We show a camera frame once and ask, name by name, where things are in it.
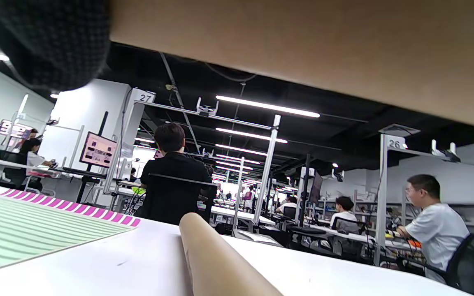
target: green striped mat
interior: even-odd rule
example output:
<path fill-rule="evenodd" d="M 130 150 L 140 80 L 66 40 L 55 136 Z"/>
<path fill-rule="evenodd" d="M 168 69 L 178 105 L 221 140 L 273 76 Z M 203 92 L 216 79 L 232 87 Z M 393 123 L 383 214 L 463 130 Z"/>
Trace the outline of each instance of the green striped mat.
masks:
<path fill-rule="evenodd" d="M 0 197 L 0 267 L 134 229 Z"/>

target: pink and white striped border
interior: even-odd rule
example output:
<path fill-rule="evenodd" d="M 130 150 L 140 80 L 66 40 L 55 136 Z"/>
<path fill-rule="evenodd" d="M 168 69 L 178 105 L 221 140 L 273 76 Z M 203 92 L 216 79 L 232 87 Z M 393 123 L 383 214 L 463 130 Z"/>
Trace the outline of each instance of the pink and white striped border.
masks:
<path fill-rule="evenodd" d="M 120 223 L 127 226 L 136 227 L 140 223 L 140 219 L 129 215 L 113 212 L 112 210 L 104 210 L 103 208 L 95 208 L 94 206 L 84 206 L 83 204 L 75 202 L 59 200 L 43 194 L 9 189 L 2 193 L 1 196 L 10 197 L 15 200 L 28 201 L 33 204 L 41 204 L 51 208 L 58 208 L 60 210 L 67 210 L 68 212 Z"/>

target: white t-shirt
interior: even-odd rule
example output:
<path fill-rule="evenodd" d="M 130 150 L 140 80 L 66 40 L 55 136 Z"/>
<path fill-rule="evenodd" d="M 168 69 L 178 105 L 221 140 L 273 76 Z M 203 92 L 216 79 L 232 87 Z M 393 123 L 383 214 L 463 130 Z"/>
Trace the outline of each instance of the white t-shirt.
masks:
<path fill-rule="evenodd" d="M 330 227 L 332 227 L 334 225 L 334 221 L 337 217 L 347 219 L 349 221 L 357 221 L 358 220 L 356 218 L 356 216 L 354 214 L 352 214 L 351 212 L 339 212 L 339 213 L 333 214 L 332 218 L 330 218 Z"/>
<path fill-rule="evenodd" d="M 282 204 L 280 207 L 279 207 L 279 210 L 281 211 L 281 213 L 283 213 L 284 211 L 284 208 L 297 208 L 297 204 L 294 203 L 294 202 L 287 202 L 287 203 L 284 203 Z"/>
<path fill-rule="evenodd" d="M 408 234 L 422 243 L 422 253 L 430 266 L 446 270 L 456 249 L 469 235 L 462 217 L 444 203 L 433 204 L 405 227 Z M 445 283 L 442 277 L 429 270 L 429 279 Z"/>
<path fill-rule="evenodd" d="M 29 151 L 27 154 L 27 166 L 28 167 L 37 167 L 45 162 L 45 158 L 40 157 L 36 153 Z"/>

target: kraft paper roll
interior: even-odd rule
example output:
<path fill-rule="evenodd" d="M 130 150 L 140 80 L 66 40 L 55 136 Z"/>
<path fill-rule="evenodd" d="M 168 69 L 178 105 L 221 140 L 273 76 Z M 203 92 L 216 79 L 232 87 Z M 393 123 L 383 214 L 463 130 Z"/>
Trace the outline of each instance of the kraft paper roll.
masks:
<path fill-rule="evenodd" d="M 198 214 L 184 215 L 179 226 L 194 295 L 282 295 Z"/>

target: cardboard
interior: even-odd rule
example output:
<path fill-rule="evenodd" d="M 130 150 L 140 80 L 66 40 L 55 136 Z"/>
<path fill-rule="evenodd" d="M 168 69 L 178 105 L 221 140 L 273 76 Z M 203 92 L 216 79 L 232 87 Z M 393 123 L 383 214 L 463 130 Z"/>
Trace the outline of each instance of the cardboard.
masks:
<path fill-rule="evenodd" d="M 112 0 L 111 8 L 116 42 L 474 125 L 473 0 Z"/>

